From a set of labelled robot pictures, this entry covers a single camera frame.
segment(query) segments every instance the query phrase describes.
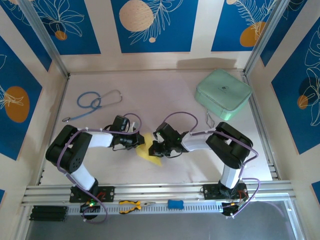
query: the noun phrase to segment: beige circle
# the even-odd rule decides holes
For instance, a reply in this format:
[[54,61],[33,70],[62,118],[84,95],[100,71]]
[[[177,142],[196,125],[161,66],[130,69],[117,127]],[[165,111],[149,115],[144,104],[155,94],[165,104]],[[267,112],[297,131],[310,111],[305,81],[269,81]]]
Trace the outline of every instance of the beige circle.
[[235,4],[238,0],[226,0],[226,3],[229,5]]
[[9,2],[11,2],[11,3],[15,4],[15,5],[18,5],[17,0],[9,0]]
[[120,22],[131,32],[146,30],[154,22],[151,8],[141,0],[130,0],[123,5],[119,12]]
[[153,44],[153,43],[156,42],[156,39],[155,39],[154,37],[150,37],[150,38],[149,38],[149,42]]

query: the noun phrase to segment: yellow cloth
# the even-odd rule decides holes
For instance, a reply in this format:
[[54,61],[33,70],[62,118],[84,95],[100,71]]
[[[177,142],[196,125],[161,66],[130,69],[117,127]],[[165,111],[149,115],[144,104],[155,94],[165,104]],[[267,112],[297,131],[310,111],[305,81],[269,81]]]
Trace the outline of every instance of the yellow cloth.
[[154,136],[148,132],[144,135],[142,135],[144,137],[144,144],[138,146],[135,151],[136,154],[160,167],[162,167],[162,163],[161,163],[161,158],[157,157],[157,156],[149,156],[149,148],[152,145],[152,142],[154,140]]

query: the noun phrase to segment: leaf drawing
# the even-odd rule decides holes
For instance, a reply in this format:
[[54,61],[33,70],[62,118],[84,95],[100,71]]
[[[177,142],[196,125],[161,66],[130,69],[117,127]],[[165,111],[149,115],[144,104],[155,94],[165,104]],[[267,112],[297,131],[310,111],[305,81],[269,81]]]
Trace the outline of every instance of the leaf drawing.
[[[29,25],[17,4],[9,0],[1,1],[5,3],[13,16]],[[81,23],[85,16],[70,10],[69,0],[33,0],[31,4],[50,35],[56,36],[59,40],[66,40],[66,33],[82,37],[82,30],[77,24]]]
[[304,2],[305,2],[305,0],[291,0],[288,3],[288,6],[286,7],[286,9],[284,10],[284,13],[282,14],[282,16],[285,18],[285,20],[288,20],[289,12],[299,11]]
[[181,6],[183,0],[179,0],[178,4],[173,7],[173,2],[176,0],[146,0],[145,3],[151,9],[153,14],[153,22],[145,30],[132,31],[130,39],[132,39],[130,45],[143,40],[144,42],[150,39],[157,39],[162,31],[166,30],[166,25],[170,26],[171,20],[169,13],[173,12]]
[[[0,54],[0,70],[6,63],[7,56]],[[8,106],[10,103],[17,104],[23,106],[24,104],[21,102],[24,97],[14,97],[8,93],[1,87],[0,85],[0,110],[7,104]]]
[[236,0],[234,3],[238,7],[238,12],[245,19],[248,26],[252,26],[257,40],[261,33],[262,22],[270,15],[278,0],[264,0],[264,3],[259,8],[256,0]]
[[320,26],[311,38],[304,64],[307,67],[308,84],[298,99],[298,106],[303,110],[311,107],[310,125],[315,127],[320,124]]

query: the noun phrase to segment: mint green pouch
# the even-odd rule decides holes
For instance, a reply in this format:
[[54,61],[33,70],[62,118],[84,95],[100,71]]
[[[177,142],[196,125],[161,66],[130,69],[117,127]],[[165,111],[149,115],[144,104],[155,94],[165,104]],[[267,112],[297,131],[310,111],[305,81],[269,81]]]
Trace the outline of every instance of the mint green pouch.
[[226,71],[217,69],[197,85],[195,99],[227,121],[246,105],[251,94],[252,89],[249,85]]

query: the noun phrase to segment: white floor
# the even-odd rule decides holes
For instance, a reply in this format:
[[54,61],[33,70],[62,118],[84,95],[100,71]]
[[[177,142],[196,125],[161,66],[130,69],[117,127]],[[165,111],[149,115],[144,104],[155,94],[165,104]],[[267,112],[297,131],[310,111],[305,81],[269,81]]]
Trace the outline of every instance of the white floor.
[[[170,113],[187,111],[199,120],[195,131],[206,130],[205,109],[196,102],[194,93],[197,84],[212,70],[162,70],[110,72],[103,74],[71,75],[63,105],[58,117],[54,137],[65,124],[77,128],[103,128],[112,124],[116,115],[136,113],[142,118],[141,133],[152,133]],[[238,70],[229,71],[241,79]],[[88,110],[77,106],[77,98],[87,91],[96,91],[100,95],[118,89],[123,101],[69,123],[62,122],[66,117],[75,117]],[[86,105],[93,96],[84,97],[81,103]],[[101,105],[110,99],[104,98]],[[215,124],[221,119],[212,114]],[[190,130],[194,119],[185,114],[171,117],[167,121],[180,133]],[[249,163],[243,177],[255,177],[261,181],[271,181],[266,156],[254,121],[247,104],[232,120],[228,121],[234,128],[245,134],[253,142],[253,148],[259,157]],[[162,166],[155,165],[136,154],[134,149],[114,152],[110,148],[90,148],[84,159],[89,172],[101,184],[165,184],[217,182],[220,179],[223,163],[210,150],[198,150],[184,153],[182,156],[162,159]],[[70,184],[50,162],[46,162],[41,180],[42,185]]]

